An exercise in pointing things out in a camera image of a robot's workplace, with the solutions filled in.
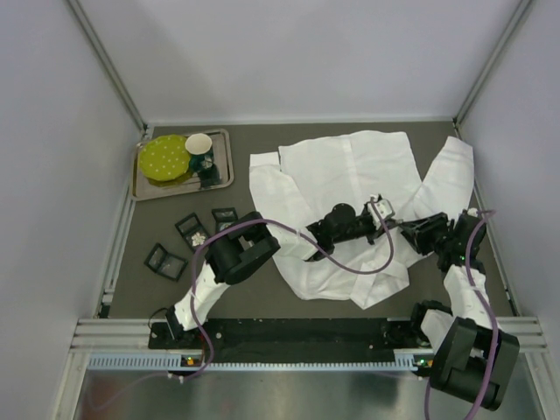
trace black square frame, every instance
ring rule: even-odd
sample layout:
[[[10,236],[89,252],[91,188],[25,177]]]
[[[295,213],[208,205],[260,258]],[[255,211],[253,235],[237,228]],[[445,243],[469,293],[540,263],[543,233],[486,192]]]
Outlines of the black square frame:
[[[181,219],[175,223],[175,228],[185,240],[186,245],[191,249],[192,252],[196,252],[200,245],[193,245],[192,237],[196,234],[204,235],[207,239],[210,237],[208,231],[204,228],[200,222],[199,216],[196,213],[190,213],[184,219]]]
[[[181,264],[177,272],[177,275],[175,276],[171,276],[165,273],[165,263],[169,262],[170,260],[171,261],[174,260]],[[174,255],[171,252],[167,252],[167,249],[165,249],[164,246],[159,242],[156,243],[156,245],[154,245],[154,247],[151,249],[150,253],[148,254],[148,257],[144,260],[143,263],[146,267],[148,267],[151,271],[153,271],[157,275],[165,278],[169,278],[174,282],[179,281],[179,279],[183,275],[183,272],[186,269],[186,266],[188,265],[188,261],[185,258],[181,258],[178,255]]]
[[[216,221],[216,233],[228,228],[239,219],[235,207],[213,208],[212,216]]]

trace small black object on tray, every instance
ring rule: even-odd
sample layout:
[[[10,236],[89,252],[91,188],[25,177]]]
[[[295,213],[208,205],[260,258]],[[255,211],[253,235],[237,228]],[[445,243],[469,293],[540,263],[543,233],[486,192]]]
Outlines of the small black object on tray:
[[[175,228],[192,252],[195,252],[210,237],[196,213],[191,213],[175,223]]]
[[[161,243],[156,243],[143,263],[154,273],[174,282],[179,280],[188,264],[186,259],[167,252]]]
[[[234,207],[213,208],[212,216],[216,221],[216,233],[233,225],[238,217]]]

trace metal frame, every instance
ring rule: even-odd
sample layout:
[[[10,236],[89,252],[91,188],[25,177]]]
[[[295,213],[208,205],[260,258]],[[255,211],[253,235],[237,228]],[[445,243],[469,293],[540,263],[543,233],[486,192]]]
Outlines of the metal frame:
[[[547,414],[547,419],[560,419],[560,400],[558,390],[560,386],[557,381],[553,363],[550,360],[543,330],[537,318],[510,317],[498,318],[500,327],[506,333],[516,335],[521,344],[521,352],[528,360],[530,371],[535,383],[535,391],[542,405],[542,410]],[[148,319],[80,319],[73,336],[70,352],[66,362],[63,381],[59,388],[56,404],[51,416],[52,420],[72,420],[78,404],[81,387],[88,370],[92,356],[106,358],[123,358],[127,356],[141,361],[163,356],[192,356],[200,357],[200,350],[150,350],[148,340],[150,337]],[[411,370],[408,360],[411,355],[433,354],[431,349],[403,349],[395,351],[395,357],[399,363],[397,368],[377,364],[367,365],[250,365],[228,363],[216,366],[214,370],[220,371],[273,371],[273,370]],[[167,370],[167,365],[162,364],[160,369]],[[126,365],[122,369],[112,366],[112,370],[130,370]]]
[[[484,67],[482,67],[482,70],[480,71],[478,77],[476,78],[476,81],[472,85],[471,90],[465,98],[465,101],[461,105],[457,116],[453,119],[456,124],[460,125],[465,121],[469,111],[479,98],[480,92],[487,85],[490,76],[500,63],[501,58],[503,57],[511,42],[514,40],[515,34],[527,20],[527,17],[529,16],[529,13],[531,12],[534,4],[535,0],[521,0],[517,4],[517,8],[515,9],[514,14],[509,19],[509,22],[506,25],[506,29],[501,34],[500,39],[498,39],[498,42],[493,48],[492,53],[486,60],[486,64],[484,65]]]
[[[81,31],[86,37],[87,42],[92,47],[95,57],[97,57],[101,68],[108,76],[108,79],[115,89],[117,96],[120,98],[122,105],[126,108],[127,112],[130,115],[130,118],[134,121],[135,125],[140,130],[146,130],[146,122],[142,118],[140,111],[138,110],[134,101],[132,101],[132,97],[129,94],[128,89],[123,83],[123,79],[116,71],[115,65],[113,61],[107,54],[103,43],[99,39],[97,32],[95,31],[91,21],[89,20],[88,15],[84,11],[83,6],[80,3],[80,0],[64,0],[64,3],[68,6],[68,9],[72,12],[76,22],[81,28]]]
[[[136,104],[133,102],[128,89],[122,78],[116,71],[113,61],[109,57],[102,42],[100,41],[94,27],[92,26],[80,0],[64,0],[79,24],[88,43],[94,50],[94,54],[108,76],[110,83],[122,101],[130,117],[136,126],[144,132],[148,138],[153,133],[153,127],[148,127],[142,118]],[[460,126],[465,121],[474,103],[480,97],[480,93],[487,85],[492,73],[499,65],[501,58],[508,49],[509,44],[515,38],[515,34],[527,19],[535,0],[520,0],[513,16],[510,18],[505,31],[495,45],[488,57],[486,64],[480,71],[476,81],[472,85],[465,101],[460,107],[453,122],[460,136]],[[480,189],[475,185],[475,194],[479,203],[483,206],[480,197]],[[134,212],[134,201],[130,198],[128,191],[122,200],[121,214],[115,229],[114,239],[107,257],[107,265],[103,274],[103,291],[99,297],[99,305],[110,305],[115,290],[116,279],[120,269],[123,256],[124,244],[128,236],[132,214]],[[492,223],[489,227],[489,238],[492,248],[497,251],[496,242],[492,235]],[[494,252],[500,269],[502,280],[507,292],[511,295],[510,301],[514,310],[519,313],[516,306],[515,292],[508,284],[506,271],[499,258],[499,253]],[[527,357],[529,370],[532,375],[535,391],[538,395],[542,410],[547,419],[560,420],[560,381],[554,362],[550,357],[543,332],[537,318],[500,318],[502,328],[508,333],[518,336],[521,350]],[[81,319],[76,327],[75,335],[66,362],[64,376],[59,387],[52,419],[72,420],[76,411],[76,405],[81,392],[90,356],[92,354],[189,354],[189,351],[155,351],[149,350],[148,338],[150,328],[146,319]],[[430,349],[418,351],[417,349],[405,349],[399,354],[431,354]]]
[[[415,372],[414,354],[395,354],[395,361],[362,363],[212,363],[206,372]],[[182,366],[182,354],[96,353],[87,370],[196,372],[198,366]]]
[[[468,143],[462,134],[461,128],[457,124],[454,124],[454,128],[455,128],[455,134],[457,138]],[[474,180],[474,197],[479,203],[480,208],[488,208],[483,198],[483,194],[480,192],[480,185],[476,180],[476,178]],[[517,298],[517,293],[515,292],[514,286],[508,280],[507,270],[505,268],[503,261],[501,260],[500,247],[498,246],[498,242],[496,241],[494,231],[495,231],[494,220],[490,219],[487,223],[487,236],[488,236],[488,240],[490,241],[490,247],[492,248],[496,265],[498,266],[498,271],[500,272],[501,282],[503,283],[504,289],[506,291],[507,300],[511,305],[513,314],[515,316],[523,316],[522,310],[518,304],[519,300]]]

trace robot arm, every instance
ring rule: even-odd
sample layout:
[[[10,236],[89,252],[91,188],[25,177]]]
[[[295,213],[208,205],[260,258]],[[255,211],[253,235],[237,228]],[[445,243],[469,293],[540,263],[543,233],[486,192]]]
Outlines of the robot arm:
[[[475,235],[471,249],[474,286],[468,281],[465,267],[466,244],[480,217],[474,211],[464,211],[456,223],[448,221],[444,213],[399,223],[391,219],[393,209],[381,197],[367,203],[360,216],[349,207],[335,206],[323,220],[308,226],[305,234],[313,236],[329,254],[335,243],[362,236],[373,243],[383,233],[381,221],[376,216],[379,214],[390,228],[401,229],[417,253],[428,255],[433,252],[438,256],[437,266],[445,273],[444,287],[450,295],[451,308],[444,308],[439,303],[434,307],[425,302],[417,304],[412,317],[413,330],[420,338],[428,340],[436,352],[430,385],[472,403],[480,390],[492,339],[489,314],[477,296],[480,292],[487,300],[484,267],[476,259],[480,242],[486,234],[485,228]],[[260,214],[249,213],[236,223],[254,219],[261,219]],[[242,245],[241,239],[248,247]],[[165,315],[173,338],[179,340],[185,331],[196,327],[192,300],[197,318],[204,323],[212,306],[230,285],[249,278],[274,254],[310,262],[322,257],[298,235],[263,224],[237,229],[213,242],[196,280],[196,293],[189,290]],[[490,410],[500,406],[519,353],[519,341],[512,335],[500,331],[498,343],[491,381],[482,402],[482,407]]]
[[[367,237],[370,244],[381,236],[384,231],[377,219],[377,213],[393,228],[396,223],[391,219],[395,212],[389,201],[381,196],[374,196],[364,205],[361,215],[356,216],[354,209],[348,204],[338,204],[324,219],[300,229],[316,240],[318,245],[328,254],[334,251],[334,245],[352,239]],[[235,224],[261,219],[257,212],[247,214]],[[176,303],[166,315],[171,334],[178,339],[185,331],[197,325],[191,310],[194,298],[194,312],[201,323],[230,285],[248,279],[273,255],[288,256],[303,261],[318,261],[323,254],[295,235],[274,225],[258,224],[234,231],[208,247],[206,261],[196,279],[196,292],[190,289],[183,299]]]

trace cloth fold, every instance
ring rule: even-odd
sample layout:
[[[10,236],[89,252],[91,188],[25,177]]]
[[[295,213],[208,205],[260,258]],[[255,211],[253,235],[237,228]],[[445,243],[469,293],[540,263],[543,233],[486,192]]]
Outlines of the cloth fold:
[[[451,218],[468,207],[473,191],[473,150],[449,137],[422,182],[405,133],[360,131],[304,140],[279,148],[280,163],[268,155],[251,156],[249,188],[262,217],[293,228],[322,219],[339,203],[362,211],[370,194],[391,201],[395,217],[405,221],[441,211]],[[275,256],[278,270],[302,299],[352,299],[365,309],[409,284],[407,268],[423,257],[396,229],[393,262],[372,276],[357,276],[327,260],[303,262]],[[333,257],[353,268],[373,270],[389,255],[385,236],[369,245],[366,238],[337,244]]]

